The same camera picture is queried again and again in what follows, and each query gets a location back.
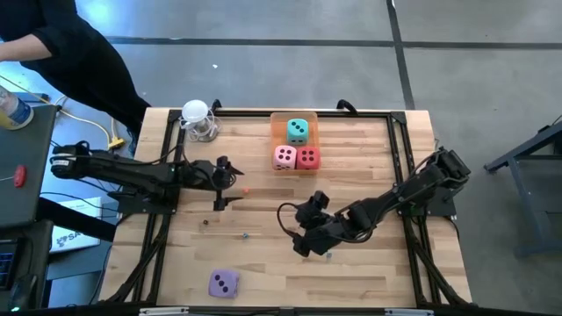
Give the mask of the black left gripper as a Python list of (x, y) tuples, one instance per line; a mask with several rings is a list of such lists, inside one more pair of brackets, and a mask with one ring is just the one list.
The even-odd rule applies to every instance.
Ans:
[[(210, 190), (226, 190), (233, 185), (233, 175), (243, 176), (244, 173), (235, 168), (228, 158), (223, 155), (218, 158), (218, 167), (209, 161), (196, 160), (191, 164), (192, 169), (200, 176)], [(238, 197), (217, 198), (213, 202), (215, 211), (224, 211), (230, 202), (239, 200)]]

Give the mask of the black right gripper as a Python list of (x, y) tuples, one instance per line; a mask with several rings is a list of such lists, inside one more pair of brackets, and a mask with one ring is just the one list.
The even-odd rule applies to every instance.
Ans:
[(299, 226), (305, 230), (303, 237), (292, 238), (292, 248), (297, 254), (308, 257), (311, 251), (308, 246), (336, 246), (344, 241), (360, 241), (359, 234), (353, 236), (344, 229), (337, 217), (322, 211), (329, 204), (329, 197), (322, 190), (317, 190), (308, 203), (311, 206), (299, 205), (295, 214)]

